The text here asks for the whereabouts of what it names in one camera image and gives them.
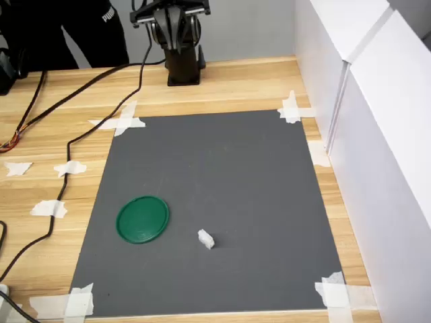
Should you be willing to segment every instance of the masking tape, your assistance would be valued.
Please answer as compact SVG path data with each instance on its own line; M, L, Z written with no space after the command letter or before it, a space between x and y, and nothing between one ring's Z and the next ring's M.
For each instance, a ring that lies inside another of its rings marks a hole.
M58 200L40 201L31 210L31 215L50 217L54 215L58 218L64 218L67 213L65 203Z
M316 111L314 108L299 108L296 102L295 91L290 91L289 98L283 100L283 108L277 110L280 118L285 119L287 123L301 121L301 118L314 118Z
M314 284L328 309L330 323L353 322L352 310L377 310L372 288L344 283L343 273L333 273Z
M16 304L19 308L22 308L22 304ZM27 320L17 311L15 311L9 304L10 312L6 319L6 323L26 323Z
M8 163L5 161L5 166L9 170L9 173L7 173L6 176L21 176L24 175L25 172L27 172L28 168L33 163Z
M59 177L61 177L66 173L69 173L69 174L84 173L87 170L87 166L81 164L78 161L69 160L66 164L55 166L54 169L58 171Z
M93 284L82 289L73 288L70 294L31 297L30 305L40 320L64 319L66 323L82 323L94 310Z
M307 141L308 150L310 150L311 160L313 165L320 165L323 167L331 167L328 155L326 154L325 145L321 140Z
M280 118L284 118L287 123L301 121L301 115L296 103L295 91L290 91L289 98L283 100L283 108L278 109L277 111L280 113Z
M135 114L137 101L133 101L128 104L121 111L120 118L118 119L108 119L102 124L99 129L107 130L107 129L115 129L114 137L117 137L123 134L128 128L143 128L145 127L145 123L142 122L139 118L133 118ZM100 123L101 120L89 120L90 123L96 125Z

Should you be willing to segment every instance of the person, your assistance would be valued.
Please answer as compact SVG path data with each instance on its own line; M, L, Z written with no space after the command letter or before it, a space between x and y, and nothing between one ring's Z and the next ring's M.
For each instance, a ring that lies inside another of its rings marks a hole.
M109 0L0 0L0 33L11 61L28 71L78 68L62 27L91 67L129 63L124 29Z

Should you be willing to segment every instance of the wooden table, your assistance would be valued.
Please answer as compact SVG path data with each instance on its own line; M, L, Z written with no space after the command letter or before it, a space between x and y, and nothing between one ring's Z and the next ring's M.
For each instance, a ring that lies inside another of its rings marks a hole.
M30 118L70 94L103 69L52 71L36 101ZM137 87L139 67L129 67L103 79L68 101L44 120L29 128L19 145L0 155L0 219L8 233L0 258L3 272L15 254L48 230L48 217L34 217L30 210L41 200L56 199L62 178L53 167L66 161L66 142L90 129L88 120L104 118ZM299 107L309 107L296 59L283 57L209 63L200 86L168 87L163 67L146 67L136 116L271 110L296 92ZM0 141L13 134L36 89L40 74L17 81L11 92L0 97ZM313 118L302 119L308 140L320 139ZM83 174L70 176L64 201L68 210L57 219L52 236L31 247L16 263L3 283L12 298L32 315L29 297L69 292L73 272L84 240L92 207L108 155L113 131L96 131L72 146L72 158L87 165ZM4 162L33 162L24 176L6 177ZM332 168L315 166L345 279L349 285L369 285L358 245L347 217ZM181 315L152 318L92 319L121 322L328 322L326 310ZM355 322L380 322L377 311L354 312Z

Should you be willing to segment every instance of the black robotic arm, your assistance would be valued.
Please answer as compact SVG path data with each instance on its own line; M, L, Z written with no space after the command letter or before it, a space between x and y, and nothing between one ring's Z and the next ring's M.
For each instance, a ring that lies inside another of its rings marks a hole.
M211 13L209 0L155 0L148 5L144 1L130 14L136 28L150 26L154 41L163 48L169 86L200 84L200 70L205 68L202 47L198 61L195 52L201 37L200 13Z

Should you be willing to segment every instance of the green lid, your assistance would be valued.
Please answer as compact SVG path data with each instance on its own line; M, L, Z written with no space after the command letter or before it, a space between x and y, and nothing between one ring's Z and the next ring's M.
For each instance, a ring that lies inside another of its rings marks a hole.
M143 196L128 202L117 217L117 232L131 244L158 237L168 225L168 205L158 197Z

